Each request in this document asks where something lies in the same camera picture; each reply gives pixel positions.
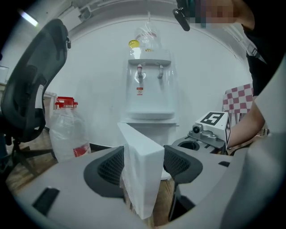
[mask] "white tissue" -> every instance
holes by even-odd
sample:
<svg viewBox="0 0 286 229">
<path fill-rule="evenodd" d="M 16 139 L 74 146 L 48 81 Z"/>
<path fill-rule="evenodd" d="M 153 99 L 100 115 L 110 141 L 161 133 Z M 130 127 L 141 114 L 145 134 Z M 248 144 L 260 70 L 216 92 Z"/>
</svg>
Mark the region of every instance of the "white tissue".
<svg viewBox="0 0 286 229">
<path fill-rule="evenodd" d="M 126 123 L 118 123 L 126 141 L 122 179 L 141 219 L 151 216 L 164 162 L 164 148 Z"/>
</svg>

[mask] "checkered cloth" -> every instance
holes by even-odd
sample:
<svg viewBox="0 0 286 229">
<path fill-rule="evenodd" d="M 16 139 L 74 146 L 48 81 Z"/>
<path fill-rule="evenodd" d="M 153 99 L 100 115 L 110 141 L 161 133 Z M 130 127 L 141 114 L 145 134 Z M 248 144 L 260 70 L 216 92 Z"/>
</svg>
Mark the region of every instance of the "checkered cloth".
<svg viewBox="0 0 286 229">
<path fill-rule="evenodd" d="M 234 114 L 246 114 L 252 104 L 253 86 L 246 84 L 229 89 L 223 97 L 223 111 Z"/>
</svg>

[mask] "black mesh chair back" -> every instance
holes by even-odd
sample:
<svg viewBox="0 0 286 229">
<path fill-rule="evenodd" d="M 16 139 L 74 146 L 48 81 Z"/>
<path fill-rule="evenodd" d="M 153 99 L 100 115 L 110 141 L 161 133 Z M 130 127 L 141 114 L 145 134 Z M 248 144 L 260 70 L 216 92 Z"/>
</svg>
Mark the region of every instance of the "black mesh chair back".
<svg viewBox="0 0 286 229">
<path fill-rule="evenodd" d="M 47 23 L 20 58 L 1 101 L 0 132 L 19 142 L 40 135 L 46 122 L 43 95 L 67 59 L 70 45 L 59 19 Z"/>
</svg>

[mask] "person's arm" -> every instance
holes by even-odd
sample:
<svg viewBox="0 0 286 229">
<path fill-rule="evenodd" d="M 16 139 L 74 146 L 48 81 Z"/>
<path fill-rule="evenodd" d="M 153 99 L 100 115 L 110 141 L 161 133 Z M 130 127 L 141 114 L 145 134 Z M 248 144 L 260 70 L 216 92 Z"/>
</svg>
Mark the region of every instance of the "person's arm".
<svg viewBox="0 0 286 229">
<path fill-rule="evenodd" d="M 256 106 L 253 97 L 250 111 L 244 118 L 231 128 L 231 135 L 227 147 L 233 147 L 251 140 L 264 126 L 265 120 Z"/>
</svg>

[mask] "black slot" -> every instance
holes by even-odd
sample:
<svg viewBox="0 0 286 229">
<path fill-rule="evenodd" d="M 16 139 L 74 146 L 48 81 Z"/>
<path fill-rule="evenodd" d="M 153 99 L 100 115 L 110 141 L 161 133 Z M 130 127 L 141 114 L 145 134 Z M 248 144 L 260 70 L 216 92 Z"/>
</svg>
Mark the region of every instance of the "black slot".
<svg viewBox="0 0 286 229">
<path fill-rule="evenodd" d="M 227 162 L 227 161 L 221 161 L 221 162 L 219 163 L 219 165 L 222 165 L 222 166 L 225 166 L 225 167 L 228 167 L 229 164 L 230 164 L 230 162 Z"/>
<path fill-rule="evenodd" d="M 46 216 L 58 194 L 59 190 L 56 188 L 45 188 L 42 194 L 34 202 L 33 207 Z"/>
</svg>

